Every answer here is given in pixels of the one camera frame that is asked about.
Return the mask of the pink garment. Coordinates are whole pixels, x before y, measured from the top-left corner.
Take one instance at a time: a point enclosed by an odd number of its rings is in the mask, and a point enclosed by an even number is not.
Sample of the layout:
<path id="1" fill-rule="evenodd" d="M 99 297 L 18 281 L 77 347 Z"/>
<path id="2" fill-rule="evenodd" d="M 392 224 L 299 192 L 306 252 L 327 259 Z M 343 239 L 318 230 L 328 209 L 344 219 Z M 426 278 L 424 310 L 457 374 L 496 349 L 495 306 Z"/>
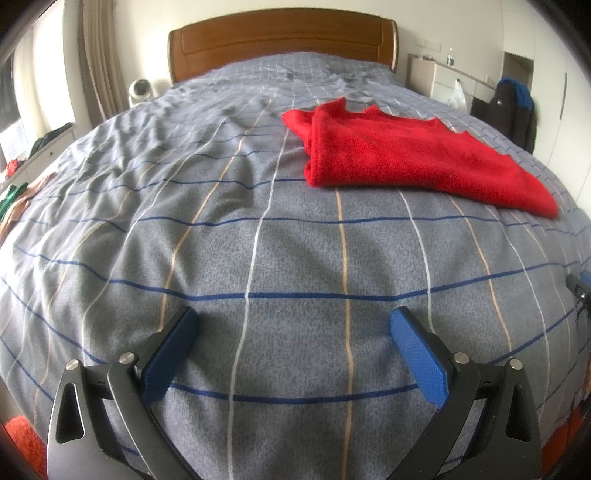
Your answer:
<path id="1" fill-rule="evenodd" d="M 21 219 L 24 211 L 30 205 L 32 199 L 57 175 L 56 172 L 49 173 L 37 178 L 28 185 L 24 192 L 7 209 L 1 221 L 0 245 L 3 245 L 10 231 Z"/>

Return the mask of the white drawer cabinet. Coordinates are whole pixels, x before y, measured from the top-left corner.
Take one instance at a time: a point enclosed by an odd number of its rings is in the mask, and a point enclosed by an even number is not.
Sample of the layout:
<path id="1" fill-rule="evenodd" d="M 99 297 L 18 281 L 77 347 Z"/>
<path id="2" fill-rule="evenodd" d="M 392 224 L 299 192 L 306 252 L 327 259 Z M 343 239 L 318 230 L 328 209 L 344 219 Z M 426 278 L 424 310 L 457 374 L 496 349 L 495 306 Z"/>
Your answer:
<path id="1" fill-rule="evenodd" d="M 435 60 L 409 55 L 406 86 L 416 93 L 448 105 L 457 78 L 461 80 L 467 97 L 468 114 L 475 98 L 488 103 L 495 93 L 494 87 L 460 70 Z"/>

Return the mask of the blue garment on jacket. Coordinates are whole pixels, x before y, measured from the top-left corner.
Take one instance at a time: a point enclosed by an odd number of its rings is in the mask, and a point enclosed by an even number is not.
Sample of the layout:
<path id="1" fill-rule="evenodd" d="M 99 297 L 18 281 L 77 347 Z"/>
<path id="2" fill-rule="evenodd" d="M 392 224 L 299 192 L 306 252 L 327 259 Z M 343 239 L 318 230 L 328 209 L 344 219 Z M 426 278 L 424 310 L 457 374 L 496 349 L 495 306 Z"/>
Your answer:
<path id="1" fill-rule="evenodd" d="M 511 85 L 515 91 L 516 103 L 518 107 L 532 111 L 534 108 L 534 101 L 526 85 L 508 77 L 503 77 L 497 84 L 497 88 L 504 85 Z"/>

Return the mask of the grey plaid duvet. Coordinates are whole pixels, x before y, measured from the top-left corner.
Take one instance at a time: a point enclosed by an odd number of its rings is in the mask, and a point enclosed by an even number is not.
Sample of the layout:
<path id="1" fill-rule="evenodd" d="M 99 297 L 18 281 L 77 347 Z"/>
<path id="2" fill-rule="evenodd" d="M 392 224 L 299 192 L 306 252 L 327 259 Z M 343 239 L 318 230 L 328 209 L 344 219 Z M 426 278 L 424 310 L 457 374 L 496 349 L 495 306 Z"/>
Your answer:
<path id="1" fill-rule="evenodd" d="M 548 220 L 408 188 L 314 189 L 283 113 L 346 98 L 509 155 Z M 389 334 L 409 307 L 450 349 L 520 359 L 543 440 L 581 400 L 590 324 L 565 279 L 590 221 L 541 162 L 385 66 L 235 63 L 111 118 L 53 163 L 1 248 L 1 377 L 40 436 L 65 364 L 114 361 L 180 306 L 199 333 L 158 421 L 206 479 L 384 479 L 434 414 Z"/>

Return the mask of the small bottle on cabinet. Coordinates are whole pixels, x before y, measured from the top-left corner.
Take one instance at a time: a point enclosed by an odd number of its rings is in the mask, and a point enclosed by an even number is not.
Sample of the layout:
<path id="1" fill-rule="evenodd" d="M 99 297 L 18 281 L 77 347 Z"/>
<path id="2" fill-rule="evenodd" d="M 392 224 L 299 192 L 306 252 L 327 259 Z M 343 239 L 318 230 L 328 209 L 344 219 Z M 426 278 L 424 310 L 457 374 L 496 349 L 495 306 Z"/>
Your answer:
<path id="1" fill-rule="evenodd" d="M 455 66 L 455 58 L 454 58 L 454 51 L 452 48 L 449 49 L 446 64 L 450 67 Z"/>

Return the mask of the white window-side dresser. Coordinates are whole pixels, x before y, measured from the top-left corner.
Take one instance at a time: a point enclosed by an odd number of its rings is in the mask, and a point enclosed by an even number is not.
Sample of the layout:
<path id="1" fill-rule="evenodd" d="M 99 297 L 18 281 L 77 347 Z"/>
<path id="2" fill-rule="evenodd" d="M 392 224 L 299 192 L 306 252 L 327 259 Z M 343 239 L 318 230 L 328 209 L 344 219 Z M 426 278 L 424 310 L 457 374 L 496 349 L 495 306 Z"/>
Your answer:
<path id="1" fill-rule="evenodd" d="M 11 185 L 19 186 L 22 183 L 34 181 L 43 173 L 65 150 L 76 140 L 74 128 L 70 127 L 51 140 L 47 145 L 27 159 L 16 172 L 1 184 L 1 193 L 4 193 Z"/>

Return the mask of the wooden headboard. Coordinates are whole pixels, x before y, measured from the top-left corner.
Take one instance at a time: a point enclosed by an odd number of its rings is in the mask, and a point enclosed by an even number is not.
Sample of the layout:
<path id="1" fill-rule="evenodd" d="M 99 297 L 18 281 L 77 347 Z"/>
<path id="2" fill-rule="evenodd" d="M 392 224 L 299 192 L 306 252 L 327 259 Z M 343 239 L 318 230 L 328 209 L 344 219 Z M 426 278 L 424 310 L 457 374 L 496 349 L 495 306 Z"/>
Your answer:
<path id="1" fill-rule="evenodd" d="M 174 84 L 232 62 L 294 52 L 370 61 L 396 71 L 398 25 L 392 19 L 353 11 L 276 8 L 202 20 L 168 35 Z"/>

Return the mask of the dark clothes on dresser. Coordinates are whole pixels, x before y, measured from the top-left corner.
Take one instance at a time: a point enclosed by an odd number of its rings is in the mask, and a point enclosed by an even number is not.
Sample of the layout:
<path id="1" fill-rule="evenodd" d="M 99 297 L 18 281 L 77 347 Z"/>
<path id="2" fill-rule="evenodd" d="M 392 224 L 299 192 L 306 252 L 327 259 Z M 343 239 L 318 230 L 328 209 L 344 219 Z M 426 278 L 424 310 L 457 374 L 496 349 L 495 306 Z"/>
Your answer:
<path id="1" fill-rule="evenodd" d="M 49 144 L 50 142 L 52 142 L 54 139 L 56 139 L 59 135 L 63 134 L 64 132 L 68 131 L 69 129 L 71 129 L 74 126 L 73 123 L 71 122 L 67 122 L 64 125 L 62 125 L 61 127 L 52 130 L 48 133 L 46 133 L 45 135 L 43 135 L 42 137 L 39 137 L 33 144 L 29 156 L 32 157 L 34 156 L 40 149 L 42 149 L 43 147 L 45 147 L 47 144 Z"/>

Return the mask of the red knit sweater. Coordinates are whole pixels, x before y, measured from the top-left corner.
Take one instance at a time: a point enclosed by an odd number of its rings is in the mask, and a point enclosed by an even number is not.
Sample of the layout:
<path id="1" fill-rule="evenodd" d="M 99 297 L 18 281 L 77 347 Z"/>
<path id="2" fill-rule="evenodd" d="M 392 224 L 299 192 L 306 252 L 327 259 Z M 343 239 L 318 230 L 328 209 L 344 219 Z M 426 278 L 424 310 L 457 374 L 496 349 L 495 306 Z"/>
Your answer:
<path id="1" fill-rule="evenodd" d="M 549 219 L 559 215 L 547 188 L 509 155 L 438 118 L 393 116 L 376 106 L 352 112 L 344 98 L 281 118 L 304 143 L 311 187 L 414 187 Z"/>

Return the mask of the white round fan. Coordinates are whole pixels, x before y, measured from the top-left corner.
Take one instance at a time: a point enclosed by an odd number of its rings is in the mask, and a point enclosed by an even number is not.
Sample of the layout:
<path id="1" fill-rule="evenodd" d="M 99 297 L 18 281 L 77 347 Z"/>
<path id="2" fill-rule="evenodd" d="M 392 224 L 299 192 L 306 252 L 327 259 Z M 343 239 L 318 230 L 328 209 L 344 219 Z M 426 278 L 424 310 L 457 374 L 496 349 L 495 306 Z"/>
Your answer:
<path id="1" fill-rule="evenodd" d="M 133 108 L 153 98 L 151 83 L 144 78 L 134 80 L 128 87 L 128 104 Z"/>

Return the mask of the black jacket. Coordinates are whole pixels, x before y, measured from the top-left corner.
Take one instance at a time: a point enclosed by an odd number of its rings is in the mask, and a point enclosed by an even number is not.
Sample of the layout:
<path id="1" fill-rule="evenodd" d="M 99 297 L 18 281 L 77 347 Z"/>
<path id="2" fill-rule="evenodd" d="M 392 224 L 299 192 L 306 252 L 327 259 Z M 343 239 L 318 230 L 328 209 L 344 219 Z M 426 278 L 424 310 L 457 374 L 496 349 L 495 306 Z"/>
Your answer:
<path id="1" fill-rule="evenodd" d="M 537 134 L 535 102 L 532 111 L 518 107 L 511 85 L 496 87 L 488 103 L 475 98 L 471 115 L 495 128 L 517 147 L 533 152 Z"/>

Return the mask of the white wardrobe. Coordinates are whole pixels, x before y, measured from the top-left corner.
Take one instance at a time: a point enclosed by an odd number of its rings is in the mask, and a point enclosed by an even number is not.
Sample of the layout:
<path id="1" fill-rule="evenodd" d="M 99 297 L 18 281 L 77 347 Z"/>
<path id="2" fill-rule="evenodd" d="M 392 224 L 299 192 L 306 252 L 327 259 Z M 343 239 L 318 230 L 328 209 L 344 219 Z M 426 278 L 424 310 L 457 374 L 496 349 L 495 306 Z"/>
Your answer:
<path id="1" fill-rule="evenodd" d="M 590 210 L 590 83 L 550 23 L 527 1 L 504 1 L 504 50 L 533 62 L 534 156 Z"/>

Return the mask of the green garment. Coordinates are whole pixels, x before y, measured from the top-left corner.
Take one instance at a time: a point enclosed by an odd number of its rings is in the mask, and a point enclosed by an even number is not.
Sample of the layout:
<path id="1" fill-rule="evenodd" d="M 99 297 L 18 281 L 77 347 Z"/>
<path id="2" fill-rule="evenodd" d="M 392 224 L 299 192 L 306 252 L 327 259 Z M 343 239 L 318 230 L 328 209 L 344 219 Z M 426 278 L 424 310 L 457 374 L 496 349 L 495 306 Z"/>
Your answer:
<path id="1" fill-rule="evenodd" d="M 29 184 L 22 183 L 19 186 L 11 185 L 8 190 L 7 194 L 3 197 L 0 202 L 0 220 L 3 220 L 5 215 L 7 214 L 9 208 L 18 200 L 18 198 L 23 195 Z"/>

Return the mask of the beige curtain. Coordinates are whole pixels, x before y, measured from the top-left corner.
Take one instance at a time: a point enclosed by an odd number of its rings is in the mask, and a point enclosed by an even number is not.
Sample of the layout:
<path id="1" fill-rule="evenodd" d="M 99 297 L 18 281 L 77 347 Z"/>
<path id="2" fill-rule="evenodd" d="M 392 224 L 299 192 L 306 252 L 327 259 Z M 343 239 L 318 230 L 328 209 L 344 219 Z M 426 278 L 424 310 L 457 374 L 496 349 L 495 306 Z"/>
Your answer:
<path id="1" fill-rule="evenodd" d="M 127 87 L 116 45 L 114 7 L 114 1 L 79 2 L 82 85 L 94 127 L 128 108 Z"/>

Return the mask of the white plastic bag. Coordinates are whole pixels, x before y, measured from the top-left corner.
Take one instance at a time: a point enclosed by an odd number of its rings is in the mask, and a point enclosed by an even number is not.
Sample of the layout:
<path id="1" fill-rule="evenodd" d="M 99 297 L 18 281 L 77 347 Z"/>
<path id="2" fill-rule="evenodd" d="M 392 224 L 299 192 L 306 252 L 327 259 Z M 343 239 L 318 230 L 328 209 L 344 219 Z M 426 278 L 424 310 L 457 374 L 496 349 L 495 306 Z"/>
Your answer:
<path id="1" fill-rule="evenodd" d="M 455 80 L 454 89 L 452 94 L 450 95 L 447 104 L 461 112 L 467 113 L 468 112 L 468 101 L 467 97 L 462 85 L 462 82 L 459 78 Z"/>

